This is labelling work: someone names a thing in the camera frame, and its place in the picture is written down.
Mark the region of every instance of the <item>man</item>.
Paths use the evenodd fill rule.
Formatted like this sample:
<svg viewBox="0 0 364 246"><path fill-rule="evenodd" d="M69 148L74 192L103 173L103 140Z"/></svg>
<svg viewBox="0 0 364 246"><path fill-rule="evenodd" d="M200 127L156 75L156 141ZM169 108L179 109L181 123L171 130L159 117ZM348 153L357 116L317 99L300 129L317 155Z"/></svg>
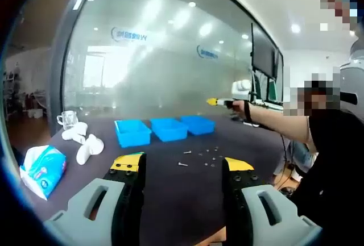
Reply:
<svg viewBox="0 0 364 246"><path fill-rule="evenodd" d="M361 164L358 153L362 153L364 138L362 121L350 112L335 109L328 97L322 89L313 87L311 101L304 103L306 116L285 116L245 101L233 103L234 110L242 116L248 119L250 116L253 122L305 143L310 150L320 153L294 192L292 201L299 215L307 216L323 228L325 242L336 241L348 232L354 199L346 192L358 182L354 175L359 173L358 161L348 159L360 157ZM354 178L348 181L347 175Z"/></svg>

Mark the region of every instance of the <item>tissue pack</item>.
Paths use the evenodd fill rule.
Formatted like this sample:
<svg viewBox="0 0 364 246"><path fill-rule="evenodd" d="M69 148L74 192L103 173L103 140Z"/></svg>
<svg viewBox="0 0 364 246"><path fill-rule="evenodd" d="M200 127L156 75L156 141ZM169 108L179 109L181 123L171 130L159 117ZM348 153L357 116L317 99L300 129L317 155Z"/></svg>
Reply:
<svg viewBox="0 0 364 246"><path fill-rule="evenodd" d="M58 184L66 167L66 156L50 145L33 147L27 151L20 177L39 197L47 200Z"/></svg>

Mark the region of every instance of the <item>small screw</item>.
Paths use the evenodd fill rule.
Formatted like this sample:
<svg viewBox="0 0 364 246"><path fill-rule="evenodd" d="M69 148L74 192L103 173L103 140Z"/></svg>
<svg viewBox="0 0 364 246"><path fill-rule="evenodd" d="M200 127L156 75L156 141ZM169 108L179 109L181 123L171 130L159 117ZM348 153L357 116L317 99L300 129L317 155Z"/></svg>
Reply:
<svg viewBox="0 0 364 246"><path fill-rule="evenodd" d="M241 181L241 176L236 175L236 176L234 177L234 181L235 181L235 182L239 182L239 181Z"/></svg>

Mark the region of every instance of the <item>blue container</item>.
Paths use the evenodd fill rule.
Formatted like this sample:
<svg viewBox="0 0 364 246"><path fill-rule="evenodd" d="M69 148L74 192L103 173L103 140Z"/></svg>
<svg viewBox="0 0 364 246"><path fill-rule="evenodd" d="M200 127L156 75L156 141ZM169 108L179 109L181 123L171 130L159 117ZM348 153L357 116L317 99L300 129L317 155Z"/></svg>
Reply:
<svg viewBox="0 0 364 246"><path fill-rule="evenodd" d="M210 134L215 129L215 122L201 116L181 116L182 123L194 135Z"/></svg>
<svg viewBox="0 0 364 246"><path fill-rule="evenodd" d="M117 120L115 131L122 148L150 144L152 131L140 120Z"/></svg>
<svg viewBox="0 0 364 246"><path fill-rule="evenodd" d="M152 130L163 142L187 138L187 126L174 118L150 119Z"/></svg>

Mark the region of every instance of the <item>table surface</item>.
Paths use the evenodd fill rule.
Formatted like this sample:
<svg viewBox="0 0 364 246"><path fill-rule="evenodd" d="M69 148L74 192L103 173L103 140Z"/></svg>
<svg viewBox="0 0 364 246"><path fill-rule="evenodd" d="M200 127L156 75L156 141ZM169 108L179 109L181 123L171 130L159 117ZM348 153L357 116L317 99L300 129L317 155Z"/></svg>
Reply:
<svg viewBox="0 0 364 246"><path fill-rule="evenodd" d="M282 138L276 132L246 126L230 120L228 116L208 118L216 123L212 134L189 134L184 140L167 143L152 134L150 145L132 148L119 146L114 119L84 120L89 125L88 134L93 133L104 141L103 152L91 156L85 165L79 165L76 153L80 145L64 141L61 138L63 130L59 131L48 144L67 157L67 169L62 179L48 201L23 185L26 196L40 219L46 220L57 211L66 210L68 200L89 182L102 178L115 158L144 151L147 153L147 169L140 244L155 245L156 241L158 245L198 243L224 226L223 158L248 162L260 178L267 181L284 153ZM219 147L217 152L214 151L216 146ZM188 167L178 166L178 162L188 164Z"/></svg>

